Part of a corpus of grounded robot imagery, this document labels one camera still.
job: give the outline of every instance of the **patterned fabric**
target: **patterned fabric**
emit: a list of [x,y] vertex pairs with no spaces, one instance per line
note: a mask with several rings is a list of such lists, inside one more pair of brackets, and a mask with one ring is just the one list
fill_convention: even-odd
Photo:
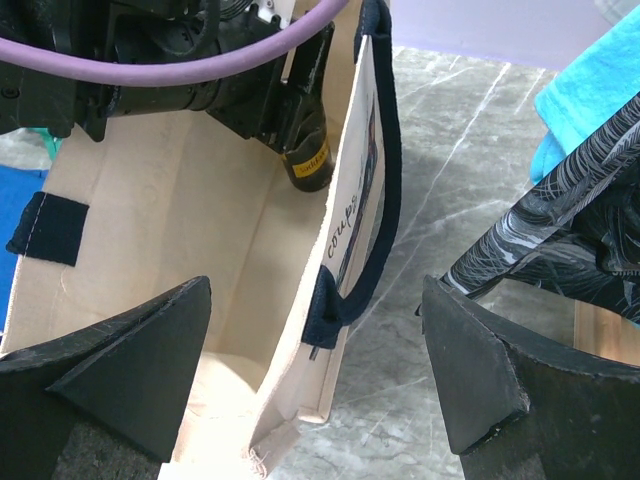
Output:
[[640,323],[640,94],[531,189],[444,275],[477,299],[503,278]]

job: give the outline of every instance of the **marble floor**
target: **marble floor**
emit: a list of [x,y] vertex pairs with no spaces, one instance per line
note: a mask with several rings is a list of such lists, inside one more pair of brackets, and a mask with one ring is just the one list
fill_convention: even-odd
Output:
[[[352,329],[326,425],[303,437],[274,480],[456,479],[420,319],[425,275],[442,274],[528,188],[545,130],[533,100],[554,72],[396,51],[404,142],[397,244],[369,310]],[[0,140],[0,163],[38,168],[39,137]],[[573,302],[504,283],[482,304],[570,344]]]

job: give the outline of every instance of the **navy blue handle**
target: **navy blue handle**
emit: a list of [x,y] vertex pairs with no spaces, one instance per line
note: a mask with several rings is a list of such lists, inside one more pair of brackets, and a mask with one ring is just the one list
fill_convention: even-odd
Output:
[[373,48],[380,122],[385,151],[384,208],[380,230],[360,278],[346,298],[338,293],[333,274],[320,267],[302,341],[334,349],[338,334],[369,305],[395,242],[402,204],[402,144],[393,76],[391,13],[384,0],[364,0],[355,38],[355,60],[362,38],[370,36]]

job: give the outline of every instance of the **blue towel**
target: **blue towel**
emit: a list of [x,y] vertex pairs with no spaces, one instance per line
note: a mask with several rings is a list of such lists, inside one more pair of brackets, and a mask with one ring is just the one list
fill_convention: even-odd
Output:
[[640,92],[639,45],[637,7],[536,96],[549,132],[531,164],[534,184]]
[[18,170],[0,166],[0,334],[9,305],[17,257],[7,252],[7,244],[20,221],[20,215],[33,194],[42,190],[47,171]]

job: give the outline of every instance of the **canvas tote bag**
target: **canvas tote bag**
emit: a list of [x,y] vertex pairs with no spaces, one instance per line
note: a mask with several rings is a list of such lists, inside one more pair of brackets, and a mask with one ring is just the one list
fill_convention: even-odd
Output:
[[352,1],[335,24],[327,190],[299,192],[277,155],[194,112],[113,119],[99,144],[76,129],[43,187],[86,206],[77,260],[34,258],[27,247],[0,354],[210,279],[204,350],[160,478],[266,478],[299,420],[329,417],[346,327],[380,278],[401,190],[388,7]]

